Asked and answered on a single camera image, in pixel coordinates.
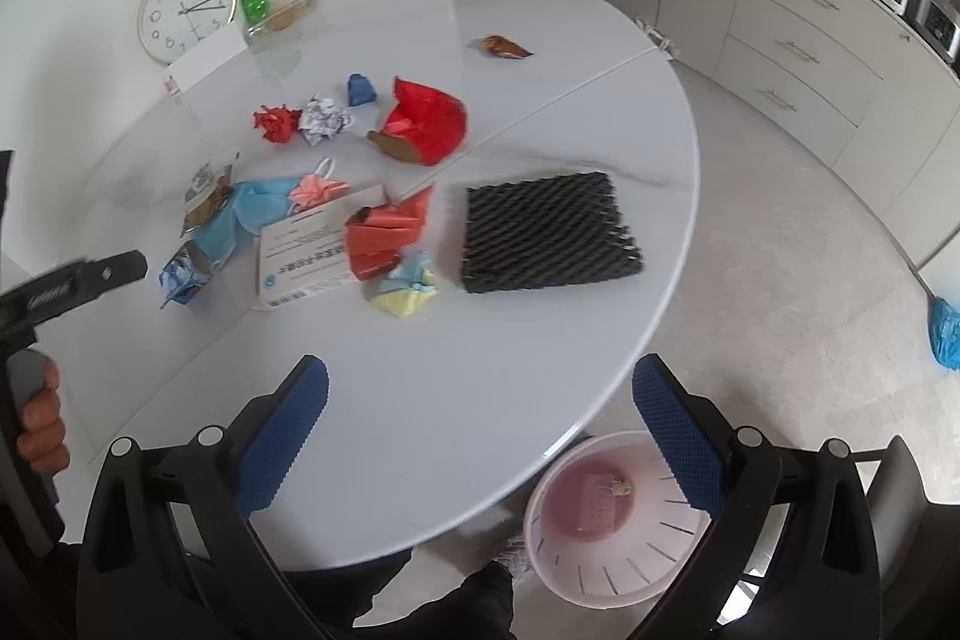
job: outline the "clock face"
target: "clock face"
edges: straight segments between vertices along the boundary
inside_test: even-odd
[[[143,0],[140,40],[152,57],[171,63],[233,19],[236,0]]]

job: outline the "gray chair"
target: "gray chair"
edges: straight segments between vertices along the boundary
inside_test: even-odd
[[[867,490],[883,605],[884,640],[960,633],[960,504],[928,501],[917,463],[900,437],[886,450],[855,453],[880,461]]]

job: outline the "white marble table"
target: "white marble table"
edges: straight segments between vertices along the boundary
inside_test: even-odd
[[[502,33],[536,56],[472,47]],[[347,75],[381,101],[318,148],[271,145],[261,103],[343,98]],[[438,167],[400,164],[364,140],[395,74],[451,92],[469,135]],[[266,313],[244,245],[189,306],[160,310],[155,273],[179,246],[184,183],[216,143],[238,178],[302,175],[320,157],[355,186],[404,196],[435,184],[424,237],[442,292],[400,321],[348,285]],[[468,295],[457,271],[464,189],[557,173],[611,175],[646,268],[625,280]],[[164,102],[107,155],[79,196],[64,258],[139,247],[148,279],[46,327],[96,458],[118,434],[178,444],[227,424],[312,353],[330,399],[270,509],[253,525],[281,567],[346,565],[452,528],[544,467],[597,413],[642,353],[674,290],[693,229],[699,158],[692,116],[662,53],[600,0],[324,0],[308,30],[240,58],[184,103]]]

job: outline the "blue gripper pad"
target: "blue gripper pad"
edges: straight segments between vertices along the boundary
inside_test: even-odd
[[[637,362],[632,385],[634,404],[683,496],[694,509],[705,510],[710,518],[717,518],[726,495],[726,469],[707,434],[680,398],[680,394],[688,396],[683,386],[656,355],[644,356]]]
[[[274,501],[326,407],[328,389],[325,364],[314,356],[304,356],[271,396],[251,401],[250,405],[266,403],[270,410],[251,432],[235,466],[233,504],[241,517],[248,518],[254,510],[265,509]],[[246,412],[244,408],[237,420]]]

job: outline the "pink crumpled paper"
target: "pink crumpled paper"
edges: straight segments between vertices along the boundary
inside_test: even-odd
[[[294,214],[312,210],[320,204],[345,196],[350,186],[340,180],[327,180],[320,175],[306,175],[293,191],[290,200],[294,203]]]

